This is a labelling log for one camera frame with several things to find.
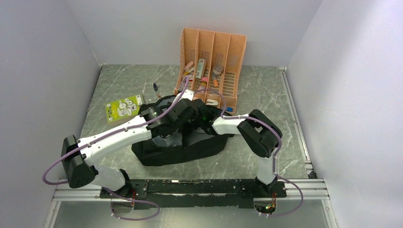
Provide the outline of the black student backpack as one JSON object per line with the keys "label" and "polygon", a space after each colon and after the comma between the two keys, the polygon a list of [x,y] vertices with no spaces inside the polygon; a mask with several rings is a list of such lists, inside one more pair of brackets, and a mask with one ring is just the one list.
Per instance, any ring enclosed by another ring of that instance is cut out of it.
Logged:
{"label": "black student backpack", "polygon": [[[165,96],[155,103],[158,106],[169,105],[170,111],[176,105],[174,98],[173,95]],[[178,164],[218,154],[231,136],[231,134],[209,135],[202,129],[195,128],[188,133],[177,132],[167,138],[158,136],[134,143],[132,151],[144,166]]]}

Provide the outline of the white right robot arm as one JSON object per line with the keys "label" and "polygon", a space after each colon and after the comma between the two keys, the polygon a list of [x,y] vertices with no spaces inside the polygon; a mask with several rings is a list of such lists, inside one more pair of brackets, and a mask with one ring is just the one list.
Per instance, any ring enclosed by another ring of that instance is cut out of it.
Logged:
{"label": "white right robot arm", "polygon": [[274,184],[278,181],[276,155],[282,147],[282,132],[268,117],[254,109],[249,114],[236,116],[225,115],[224,111],[220,114],[200,114],[195,121],[208,134],[242,136],[258,156],[258,194],[267,197],[274,191]]}

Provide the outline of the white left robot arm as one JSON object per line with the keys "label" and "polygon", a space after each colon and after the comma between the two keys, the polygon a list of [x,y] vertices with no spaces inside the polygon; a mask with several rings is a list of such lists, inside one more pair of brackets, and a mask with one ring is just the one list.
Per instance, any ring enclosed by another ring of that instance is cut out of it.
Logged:
{"label": "white left robot arm", "polygon": [[69,187],[76,189],[96,184],[113,190],[121,198],[128,196],[132,185],[123,172],[101,167],[100,160],[128,145],[172,135],[197,115],[198,108],[193,101],[178,99],[166,110],[149,107],[132,120],[95,136],[80,140],[74,135],[66,137],[61,162]]}

